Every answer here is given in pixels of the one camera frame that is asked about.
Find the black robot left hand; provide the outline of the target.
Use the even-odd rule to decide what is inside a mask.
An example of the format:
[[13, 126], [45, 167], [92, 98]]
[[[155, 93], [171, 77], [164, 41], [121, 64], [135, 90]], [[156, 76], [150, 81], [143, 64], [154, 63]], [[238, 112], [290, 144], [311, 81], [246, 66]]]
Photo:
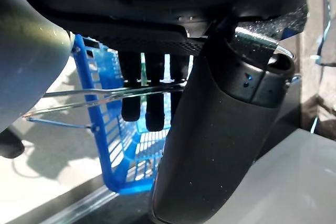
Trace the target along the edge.
[[28, 0], [43, 16], [118, 51], [126, 80], [139, 54], [154, 64], [170, 54], [194, 66], [176, 107], [154, 181], [152, 218], [204, 223], [236, 190], [257, 158], [295, 74], [276, 53], [307, 0]]

